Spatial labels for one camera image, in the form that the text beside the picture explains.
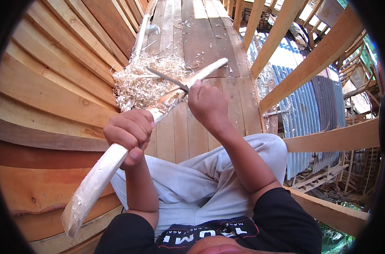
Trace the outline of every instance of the wooden wall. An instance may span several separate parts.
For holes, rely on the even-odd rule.
[[[0,187],[38,253],[92,249],[122,210],[109,184],[76,239],[65,235],[60,221],[108,148],[102,128],[120,112],[112,73],[129,63],[146,7],[147,0],[37,0],[6,48],[0,66]]]

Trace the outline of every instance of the chin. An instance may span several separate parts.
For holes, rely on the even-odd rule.
[[[209,236],[196,242],[187,254],[250,254],[249,249],[240,246],[226,236]]]

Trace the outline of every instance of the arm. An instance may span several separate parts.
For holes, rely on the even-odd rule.
[[[253,203],[268,190],[281,187],[264,160],[233,127],[228,118],[228,100],[218,88],[197,82],[190,89],[188,106],[194,117],[224,146]]]
[[[151,113],[135,109],[111,117],[104,134],[109,145],[117,142],[129,150],[120,167],[126,175],[127,213],[143,217],[155,230],[159,220],[159,198],[144,157],[152,128]]]

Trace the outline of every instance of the wood shaving pile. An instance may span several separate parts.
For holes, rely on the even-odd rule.
[[[177,81],[186,77],[185,62],[174,54],[169,57],[151,57],[142,55],[137,61],[129,64],[124,70],[115,72],[114,93],[117,105],[122,112],[130,109],[147,109],[150,106],[165,112],[174,102],[158,105],[157,99],[168,92],[175,84],[151,73],[145,67],[155,69]]]

